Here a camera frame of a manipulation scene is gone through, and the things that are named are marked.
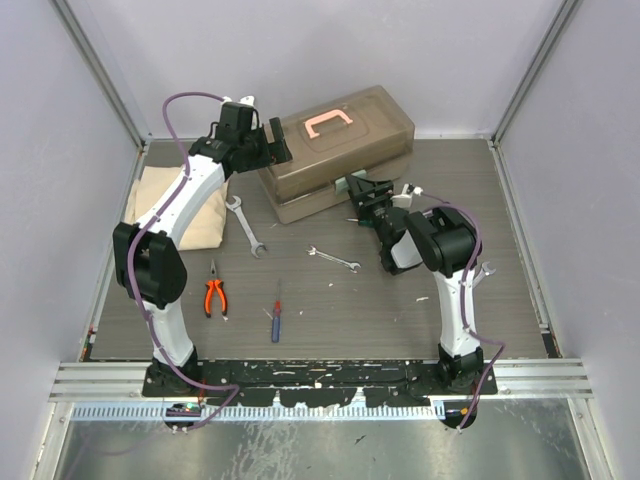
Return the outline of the brown translucent toolbox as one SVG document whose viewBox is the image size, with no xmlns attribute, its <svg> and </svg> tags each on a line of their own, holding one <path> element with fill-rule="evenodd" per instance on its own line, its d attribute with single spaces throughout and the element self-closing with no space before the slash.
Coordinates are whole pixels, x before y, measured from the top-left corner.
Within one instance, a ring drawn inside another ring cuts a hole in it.
<svg viewBox="0 0 640 480">
<path fill-rule="evenodd" d="M 258 171 L 278 220 L 290 224 L 349 199 L 346 176 L 394 180 L 415 125 L 380 85 L 281 119 L 292 160 Z"/>
</svg>

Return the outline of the silver wrench near right arm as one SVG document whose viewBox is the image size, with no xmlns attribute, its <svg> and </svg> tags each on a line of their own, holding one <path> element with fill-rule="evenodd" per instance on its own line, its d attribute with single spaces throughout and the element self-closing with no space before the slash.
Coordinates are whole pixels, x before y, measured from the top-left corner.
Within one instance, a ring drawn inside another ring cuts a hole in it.
<svg viewBox="0 0 640 480">
<path fill-rule="evenodd" d="M 481 264 L 480 270 L 475 275 L 472 283 L 472 287 L 476 288 L 485 278 L 496 273 L 496 269 L 491 266 L 488 261 Z"/>
</svg>

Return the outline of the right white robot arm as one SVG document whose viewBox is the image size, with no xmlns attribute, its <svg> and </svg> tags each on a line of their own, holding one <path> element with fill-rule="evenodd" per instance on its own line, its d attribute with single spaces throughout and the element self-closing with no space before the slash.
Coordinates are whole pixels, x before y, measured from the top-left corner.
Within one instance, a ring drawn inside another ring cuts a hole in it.
<svg viewBox="0 0 640 480">
<path fill-rule="evenodd" d="M 396 195 L 391 181 L 355 175 L 345 180 L 358 223 L 376 232 L 383 269 L 398 275 L 423 265 L 433 274 L 442 324 L 437 378 L 447 392 L 462 393 L 484 365 L 473 303 L 475 268 L 482 250 L 476 225 L 442 200 L 425 212 L 411 212 L 401 202 L 422 193 L 411 184 Z"/>
</svg>

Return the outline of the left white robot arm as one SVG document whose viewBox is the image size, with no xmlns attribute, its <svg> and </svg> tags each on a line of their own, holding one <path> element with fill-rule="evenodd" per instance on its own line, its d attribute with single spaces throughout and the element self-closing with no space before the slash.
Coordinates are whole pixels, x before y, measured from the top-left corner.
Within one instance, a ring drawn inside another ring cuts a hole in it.
<svg viewBox="0 0 640 480">
<path fill-rule="evenodd" d="M 116 280 L 135 301 L 154 346 L 153 364 L 178 396 L 200 384 L 195 346 L 184 323 L 181 296 L 187 270 L 178 246 L 205 201 L 235 173 L 289 162 L 280 118 L 267 124 L 250 103 L 220 100 L 219 117 L 190 146 L 177 144 L 183 166 L 160 199 L 133 223 L 113 231 Z"/>
</svg>

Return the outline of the small silver wrench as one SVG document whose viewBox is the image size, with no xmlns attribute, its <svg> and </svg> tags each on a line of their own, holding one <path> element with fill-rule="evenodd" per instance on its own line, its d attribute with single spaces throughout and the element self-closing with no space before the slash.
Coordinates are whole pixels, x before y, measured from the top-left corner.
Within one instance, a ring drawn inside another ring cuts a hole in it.
<svg viewBox="0 0 640 480">
<path fill-rule="evenodd" d="M 334 262 L 336 264 L 342 265 L 342 266 L 348 268 L 352 273 L 356 273 L 361 268 L 361 264 L 359 262 L 350 262 L 350 261 L 344 260 L 342 258 L 336 257 L 334 255 L 325 253 L 325 252 L 323 252 L 321 250 L 318 250 L 313 245 L 309 246 L 309 249 L 307 250 L 307 254 L 309 256 L 317 256 L 317 257 L 323 258 L 325 260 Z"/>
</svg>

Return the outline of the large silver wrench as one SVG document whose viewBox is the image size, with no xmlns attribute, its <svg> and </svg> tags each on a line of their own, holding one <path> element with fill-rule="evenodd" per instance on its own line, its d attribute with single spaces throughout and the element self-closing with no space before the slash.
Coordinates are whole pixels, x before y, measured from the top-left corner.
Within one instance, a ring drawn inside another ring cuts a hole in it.
<svg viewBox="0 0 640 480">
<path fill-rule="evenodd" d="M 236 216 L 236 218 L 238 219 L 238 221 L 239 221 L 239 223 L 240 223 L 240 225 L 241 225 L 241 227 L 242 227 L 242 229 L 243 229 L 243 231 L 244 231 L 244 233 L 245 233 L 245 235 L 246 235 L 246 237 L 247 237 L 247 239 L 248 239 L 248 241 L 250 243 L 251 254 L 256 259 L 260 259 L 261 258 L 261 253 L 266 252 L 267 248 L 262 242 L 260 242 L 256 238 L 256 236 L 255 236 L 255 234 L 254 234 L 254 232 L 253 232 L 248 220 L 246 219 L 246 216 L 245 216 L 245 214 L 244 214 L 244 212 L 242 210 L 242 200 L 241 200 L 241 198 L 236 196 L 236 195 L 233 195 L 232 196 L 232 200 L 230 202 L 226 202 L 225 205 L 226 205 L 227 209 L 230 210 Z"/>
</svg>

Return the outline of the beige cloth bag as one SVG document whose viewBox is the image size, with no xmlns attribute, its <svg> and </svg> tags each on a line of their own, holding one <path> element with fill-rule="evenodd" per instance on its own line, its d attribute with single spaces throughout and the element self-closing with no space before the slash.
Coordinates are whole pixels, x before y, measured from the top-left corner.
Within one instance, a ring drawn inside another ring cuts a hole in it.
<svg viewBox="0 0 640 480">
<path fill-rule="evenodd" d="M 124 222 L 133 224 L 150 210 L 167 190 L 175 189 L 181 177 L 180 167 L 145 167 L 140 179 L 134 181 L 128 197 Z M 212 194 L 187 227 L 180 250 L 218 248 L 223 240 L 226 223 L 228 183 Z"/>
</svg>

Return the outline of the green handled screwdriver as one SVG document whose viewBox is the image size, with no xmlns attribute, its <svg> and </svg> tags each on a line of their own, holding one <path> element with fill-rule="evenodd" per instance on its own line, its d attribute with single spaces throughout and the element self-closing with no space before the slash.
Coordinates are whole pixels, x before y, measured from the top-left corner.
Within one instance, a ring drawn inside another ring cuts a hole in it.
<svg viewBox="0 0 640 480">
<path fill-rule="evenodd" d="M 357 225 L 362 226 L 362 227 L 374 228 L 373 223 L 370 220 L 363 220 L 363 219 L 358 219 L 358 218 L 347 218 L 346 221 L 351 222 L 351 223 L 356 223 Z"/>
</svg>

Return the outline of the orange handled pliers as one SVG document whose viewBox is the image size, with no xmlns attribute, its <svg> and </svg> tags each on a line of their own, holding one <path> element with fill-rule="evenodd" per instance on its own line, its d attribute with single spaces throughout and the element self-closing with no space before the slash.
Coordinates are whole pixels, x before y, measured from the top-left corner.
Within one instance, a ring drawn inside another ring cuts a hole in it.
<svg viewBox="0 0 640 480">
<path fill-rule="evenodd" d="M 204 297 L 204 314 L 207 318 L 211 318 L 213 315 L 213 299 L 218 296 L 220 300 L 220 311 L 223 316 L 228 312 L 228 299 L 224 290 L 224 282 L 219 278 L 218 269 L 215 264 L 215 260 L 211 260 L 210 264 L 210 278 L 205 284 L 206 293 Z"/>
</svg>

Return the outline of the blue handled screwdriver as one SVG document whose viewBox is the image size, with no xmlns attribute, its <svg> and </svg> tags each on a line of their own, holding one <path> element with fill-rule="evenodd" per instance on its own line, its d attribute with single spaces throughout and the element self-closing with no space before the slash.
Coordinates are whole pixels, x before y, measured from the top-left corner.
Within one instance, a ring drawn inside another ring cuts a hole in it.
<svg viewBox="0 0 640 480">
<path fill-rule="evenodd" d="M 275 302 L 272 312 L 271 341 L 278 343 L 281 336 L 281 280 L 277 282 Z"/>
</svg>

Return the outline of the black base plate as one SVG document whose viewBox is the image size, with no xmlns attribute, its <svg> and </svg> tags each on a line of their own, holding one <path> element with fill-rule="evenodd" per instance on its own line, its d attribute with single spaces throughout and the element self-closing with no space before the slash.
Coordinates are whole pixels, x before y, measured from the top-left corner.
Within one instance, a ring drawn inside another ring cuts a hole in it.
<svg viewBox="0 0 640 480">
<path fill-rule="evenodd" d="M 192 380 L 214 386 L 237 385 L 233 405 L 287 408 L 347 406 L 358 393 L 369 408 L 426 406 L 432 396 L 471 395 L 475 379 L 449 386 L 435 363 L 425 360 L 216 360 L 186 368 Z"/>
</svg>

